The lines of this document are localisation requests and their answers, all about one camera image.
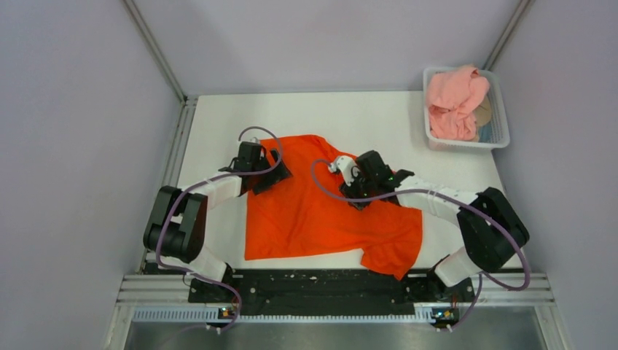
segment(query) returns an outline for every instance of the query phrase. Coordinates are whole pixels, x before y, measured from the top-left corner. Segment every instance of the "gray wall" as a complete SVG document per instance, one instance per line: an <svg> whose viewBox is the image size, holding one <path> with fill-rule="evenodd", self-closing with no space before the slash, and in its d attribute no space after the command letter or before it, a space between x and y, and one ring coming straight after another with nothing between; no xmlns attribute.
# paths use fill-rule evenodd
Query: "gray wall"
<svg viewBox="0 0 618 350"><path fill-rule="evenodd" d="M0 349L97 349L178 103L120 1L2 1L0 77Z"/></svg>
<svg viewBox="0 0 618 350"><path fill-rule="evenodd" d="M500 175L578 349L615 349L618 1L537 1L498 63Z"/></svg>
<svg viewBox="0 0 618 350"><path fill-rule="evenodd" d="M189 94L419 90L482 65L517 0L137 0Z"/></svg>

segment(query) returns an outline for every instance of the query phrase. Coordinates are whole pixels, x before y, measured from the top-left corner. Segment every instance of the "white plastic basket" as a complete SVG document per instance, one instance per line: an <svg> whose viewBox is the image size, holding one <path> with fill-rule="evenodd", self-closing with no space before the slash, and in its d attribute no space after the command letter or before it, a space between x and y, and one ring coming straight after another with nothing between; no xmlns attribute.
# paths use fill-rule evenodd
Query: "white plastic basket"
<svg viewBox="0 0 618 350"><path fill-rule="evenodd" d="M459 140L446 140L438 139L431 135L429 128L429 109L426 105L427 87L431 78L436 73L442 73L444 71L452 71L453 67L431 67L426 68L423 71L423 105L425 111L425 134L429 140L429 148L433 150L446 150L455 149L461 147L468 148L482 148L482 149L494 149L504 148L509 145L511 137L509 136L509 126L506 123L506 112L504 111L504 102L502 101L502 93L500 92L500 85L498 83L498 77L490 72L479 69L481 76L487 78L490 87L488 92L488 99L491 105L491 121L486 125L489 128L489 137L485 142L472 142L472 141L459 141Z"/></svg>

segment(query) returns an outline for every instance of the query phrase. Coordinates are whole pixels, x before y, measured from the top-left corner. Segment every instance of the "orange t-shirt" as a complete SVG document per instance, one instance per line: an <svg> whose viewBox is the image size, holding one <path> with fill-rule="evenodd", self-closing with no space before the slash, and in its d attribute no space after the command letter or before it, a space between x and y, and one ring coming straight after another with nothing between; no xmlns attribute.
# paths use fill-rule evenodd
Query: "orange t-shirt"
<svg viewBox="0 0 618 350"><path fill-rule="evenodd" d="M324 194L311 178L311 163L333 161L338 155L324 138L314 135L281 138L283 161L292 173L260 195L249 193L245 259L301 257L362 248L361 264L372 271L401 279L421 250L421 212L392 203L373 201L359 211ZM264 140L266 149L277 148ZM268 155L271 164L273 159ZM316 177L330 192L341 195L341 175L324 164Z"/></svg>

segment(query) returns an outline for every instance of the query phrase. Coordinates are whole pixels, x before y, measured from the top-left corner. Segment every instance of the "white work surface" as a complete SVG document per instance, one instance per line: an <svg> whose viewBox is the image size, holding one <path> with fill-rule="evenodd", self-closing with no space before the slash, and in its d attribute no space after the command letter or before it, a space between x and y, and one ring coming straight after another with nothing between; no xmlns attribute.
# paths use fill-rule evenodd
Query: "white work surface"
<svg viewBox="0 0 618 350"><path fill-rule="evenodd" d="M193 117L179 185L194 184L227 166L238 134L258 125L277 136L316 134L335 148L360 155L377 150L393 170L459 190L502 189L489 151L436 152L427 148L420 91L272 93L201 96ZM270 138L249 131L243 138ZM208 212L206 244L234 268L362 268L362 250L312 257L244 260L246 196ZM414 268L430 268L463 245L449 222L423 213L423 245ZM517 257L505 268L520 268Z"/></svg>

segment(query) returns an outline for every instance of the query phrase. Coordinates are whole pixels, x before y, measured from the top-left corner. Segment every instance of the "pink cloth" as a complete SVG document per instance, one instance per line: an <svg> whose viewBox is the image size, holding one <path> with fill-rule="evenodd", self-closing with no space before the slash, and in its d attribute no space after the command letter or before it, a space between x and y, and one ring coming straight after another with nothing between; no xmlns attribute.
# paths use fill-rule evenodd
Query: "pink cloth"
<svg viewBox="0 0 618 350"><path fill-rule="evenodd" d="M438 139L472 140L477 134L477 108L489 91L489 81L473 66L435 74L427 88L431 134Z"/></svg>

